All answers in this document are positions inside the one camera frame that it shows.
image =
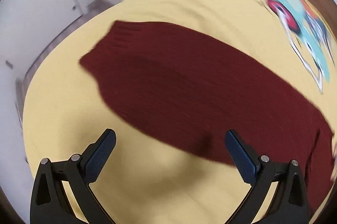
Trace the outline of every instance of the yellow bedsheet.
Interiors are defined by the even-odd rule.
[[[250,188],[236,168],[189,155],[132,128],[105,105],[79,59],[115,20],[175,23],[257,59],[311,100],[336,128],[337,74],[332,61],[327,60],[332,73],[322,95],[290,47],[279,19],[261,1],[125,0],[72,33],[46,58],[28,89],[24,140],[33,175],[42,158],[66,160],[112,128],[117,145],[91,188],[117,223],[224,223]],[[305,50],[303,55],[310,60]],[[66,190],[83,219],[68,185]],[[273,189],[256,220],[272,194]]]

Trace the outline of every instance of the dark red cloth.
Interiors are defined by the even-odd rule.
[[[145,134],[233,164],[224,135],[235,129],[258,154],[299,161],[314,211],[328,194],[333,159],[327,122],[243,52],[174,24],[117,21],[80,63],[96,78],[106,104]]]

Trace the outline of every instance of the blue gripper pad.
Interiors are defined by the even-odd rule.
[[[85,160],[83,180],[88,185],[95,182],[116,145],[114,130],[107,129],[100,138],[88,146],[82,154]]]
[[[226,133],[225,145],[243,181],[250,185],[255,184],[258,172],[257,166],[253,163],[252,159],[248,156],[232,131]]]

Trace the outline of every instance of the wooden floor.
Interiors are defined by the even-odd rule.
[[[77,30],[80,26],[84,25],[90,19],[94,18],[96,15],[102,13],[106,9],[112,7],[113,5],[106,0],[95,0],[92,2],[88,8],[89,12],[87,14],[82,15],[72,24],[70,24],[65,30],[63,30],[45,49],[41,52],[40,56],[35,60],[32,66],[28,69],[24,79],[22,81],[16,81],[16,96],[17,96],[17,110],[19,112],[20,120],[23,119],[23,105],[25,102],[26,93],[29,87],[32,78],[42,64],[44,59],[48,56],[48,54],[66,37],[68,37],[71,33]]]

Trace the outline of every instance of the metal screw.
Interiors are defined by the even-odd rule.
[[[42,160],[41,160],[41,164],[46,164],[48,162],[48,159],[47,158],[43,158]]]
[[[293,164],[294,166],[298,166],[298,161],[297,161],[297,160],[292,160],[292,164]]]
[[[268,161],[269,161],[269,157],[263,155],[263,156],[261,156],[261,160],[262,160],[263,162],[268,162]]]
[[[72,161],[78,161],[80,159],[80,155],[79,154],[74,154],[71,156],[71,160]]]

